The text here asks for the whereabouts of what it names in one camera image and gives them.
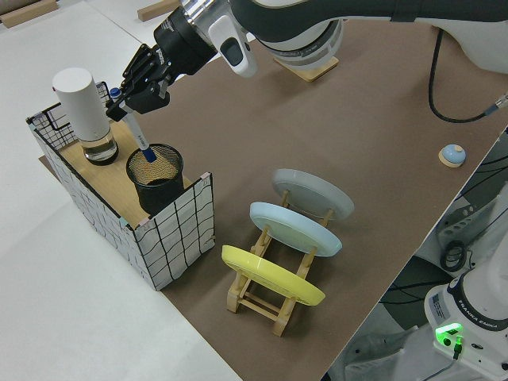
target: pen holder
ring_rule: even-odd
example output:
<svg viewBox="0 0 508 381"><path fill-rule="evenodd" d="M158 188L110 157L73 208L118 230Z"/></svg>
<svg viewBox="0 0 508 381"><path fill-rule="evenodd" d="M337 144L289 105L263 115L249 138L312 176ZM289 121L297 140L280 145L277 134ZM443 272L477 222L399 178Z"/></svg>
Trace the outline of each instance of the pen holder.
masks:
<svg viewBox="0 0 508 381"><path fill-rule="evenodd" d="M156 160L149 163L138 149L127 160L127 176L134 183L140 206L150 215L159 213L183 193L183 159L173 147L150 144Z"/></svg>

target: blue marker cap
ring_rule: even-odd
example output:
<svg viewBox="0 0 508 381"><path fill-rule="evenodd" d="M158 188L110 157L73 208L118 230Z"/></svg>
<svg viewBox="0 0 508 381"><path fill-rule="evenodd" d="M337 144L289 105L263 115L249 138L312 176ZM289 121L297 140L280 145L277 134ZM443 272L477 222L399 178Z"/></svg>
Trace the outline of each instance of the blue marker cap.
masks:
<svg viewBox="0 0 508 381"><path fill-rule="evenodd" d="M153 150L148 147L146 149L142 149L141 150L143 152L143 155L144 155L144 158L146 159L146 161L148 161L149 163L153 163L154 161L156 161L156 154L153 152Z"/></svg>
<svg viewBox="0 0 508 381"><path fill-rule="evenodd" d="M116 99L121 95L121 90L118 87L114 87L110 90L110 97Z"/></svg>

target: small blue and white object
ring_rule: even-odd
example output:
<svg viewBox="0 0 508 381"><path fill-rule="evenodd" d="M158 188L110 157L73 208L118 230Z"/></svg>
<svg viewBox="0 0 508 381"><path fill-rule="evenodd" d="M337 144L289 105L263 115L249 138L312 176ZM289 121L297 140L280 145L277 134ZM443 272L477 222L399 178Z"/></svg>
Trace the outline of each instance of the small blue and white object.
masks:
<svg viewBox="0 0 508 381"><path fill-rule="evenodd" d="M460 167L466 160L466 152L457 144L448 144L440 150L439 160L447 167Z"/></svg>
<svg viewBox="0 0 508 381"><path fill-rule="evenodd" d="M114 87L110 90L110 97L113 101L116 101L120 97L120 95L121 95L121 90L119 88ZM150 148L150 144L144 137L143 131L141 131L141 127L137 123L137 120L133 115L133 111L130 109L129 109L129 111L128 110L126 110L126 111L127 111L127 114L123 117L122 120L127 124L127 127L129 127L129 130L130 130L131 134L133 135L134 140L137 143L137 146L143 152L144 158L149 163L153 163L157 159L156 154Z"/></svg>

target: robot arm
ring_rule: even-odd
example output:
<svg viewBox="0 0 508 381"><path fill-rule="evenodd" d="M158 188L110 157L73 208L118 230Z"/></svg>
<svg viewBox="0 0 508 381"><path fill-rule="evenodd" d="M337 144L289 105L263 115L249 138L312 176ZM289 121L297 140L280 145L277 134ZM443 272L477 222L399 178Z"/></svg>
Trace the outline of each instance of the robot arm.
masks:
<svg viewBox="0 0 508 381"><path fill-rule="evenodd" d="M320 67L339 48L342 18L427 22L449 31L481 68L508 73L506 0L182 0L155 30L157 45L142 45L125 69L122 96L107 114L119 121L166 106L178 75L193 75L217 52L252 76L247 32L289 67Z"/></svg>

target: button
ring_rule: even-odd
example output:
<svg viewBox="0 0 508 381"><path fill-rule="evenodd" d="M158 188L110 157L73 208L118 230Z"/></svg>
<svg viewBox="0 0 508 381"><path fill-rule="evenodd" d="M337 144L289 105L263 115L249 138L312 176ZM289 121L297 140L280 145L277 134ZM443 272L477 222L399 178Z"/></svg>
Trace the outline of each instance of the button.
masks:
<svg viewBox="0 0 508 381"><path fill-rule="evenodd" d="M221 54L228 60L231 66L237 66L244 59L240 44L233 37L228 38L222 43Z"/></svg>

